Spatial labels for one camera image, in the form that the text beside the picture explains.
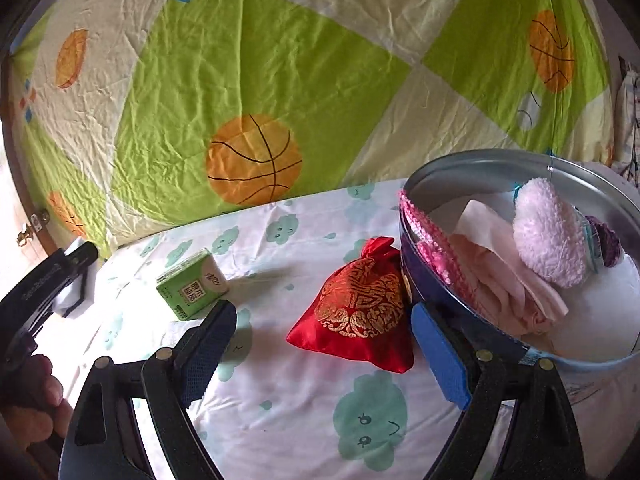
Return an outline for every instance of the blue textured pad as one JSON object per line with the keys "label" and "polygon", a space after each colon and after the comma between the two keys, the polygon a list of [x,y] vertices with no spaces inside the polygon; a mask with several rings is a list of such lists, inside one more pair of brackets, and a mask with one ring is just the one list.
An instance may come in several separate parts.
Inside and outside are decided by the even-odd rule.
{"label": "blue textured pad", "polygon": [[197,349],[182,369],[180,402],[185,408],[204,395],[213,372],[216,371],[220,358],[236,331],[236,308],[233,304],[220,300],[214,309],[216,308],[221,309],[218,316],[209,329],[200,335]]}
{"label": "blue textured pad", "polygon": [[414,306],[411,327],[445,398],[465,410],[471,402],[465,367],[423,303]]}

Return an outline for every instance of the metal screw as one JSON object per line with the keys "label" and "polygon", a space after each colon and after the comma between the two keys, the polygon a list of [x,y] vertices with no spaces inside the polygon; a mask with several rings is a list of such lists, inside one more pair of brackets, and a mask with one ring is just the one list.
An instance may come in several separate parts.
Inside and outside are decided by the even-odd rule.
{"label": "metal screw", "polygon": [[171,348],[164,347],[156,352],[156,359],[166,361],[167,359],[171,358],[173,354],[174,351]]}
{"label": "metal screw", "polygon": [[107,356],[98,357],[94,362],[94,366],[96,368],[106,368],[109,366],[109,358]]}
{"label": "metal screw", "polygon": [[476,352],[476,359],[478,359],[478,361],[482,361],[483,363],[488,363],[493,358],[494,355],[490,350],[478,350]]}
{"label": "metal screw", "polygon": [[551,359],[547,359],[546,357],[540,359],[540,361],[538,361],[538,364],[540,365],[540,368],[546,370],[547,372],[554,369],[554,362]]}

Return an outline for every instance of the red pouch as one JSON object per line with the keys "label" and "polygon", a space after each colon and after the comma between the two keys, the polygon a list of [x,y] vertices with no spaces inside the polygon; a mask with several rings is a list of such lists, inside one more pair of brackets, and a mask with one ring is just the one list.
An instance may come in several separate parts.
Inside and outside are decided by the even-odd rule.
{"label": "red pouch", "polygon": [[404,309],[400,251],[393,238],[371,238],[360,258],[336,270],[287,335],[304,350],[404,373],[414,365]]}

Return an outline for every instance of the pink fluffy object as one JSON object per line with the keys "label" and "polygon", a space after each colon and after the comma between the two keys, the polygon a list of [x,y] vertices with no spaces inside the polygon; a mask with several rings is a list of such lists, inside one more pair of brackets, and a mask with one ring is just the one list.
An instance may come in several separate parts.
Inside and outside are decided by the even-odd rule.
{"label": "pink fluffy object", "polygon": [[562,288],[580,283],[588,272],[582,226],[551,182],[527,182],[518,192],[515,209],[513,240],[526,266]]}

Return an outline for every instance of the basketball print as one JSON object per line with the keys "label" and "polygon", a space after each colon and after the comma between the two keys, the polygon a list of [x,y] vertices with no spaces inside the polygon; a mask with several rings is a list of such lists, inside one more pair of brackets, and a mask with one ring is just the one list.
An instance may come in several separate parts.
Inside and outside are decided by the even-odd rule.
{"label": "basketball print", "polygon": [[223,124],[206,158],[209,183],[222,200],[260,205],[279,199],[300,176],[302,156],[293,132],[267,115]]}
{"label": "basketball print", "polygon": [[62,221],[64,226],[76,236],[87,238],[86,231],[81,219],[71,207],[71,205],[62,196],[59,191],[52,191],[47,196],[47,201],[51,204],[51,208],[55,215]]}
{"label": "basketball print", "polygon": [[537,13],[529,27],[529,53],[546,88],[557,94],[574,78],[574,53],[569,36],[562,33],[549,9]]}
{"label": "basketball print", "polygon": [[84,61],[87,33],[85,28],[74,30],[66,37],[60,47],[56,61],[56,86],[58,88],[69,88],[78,79]]}

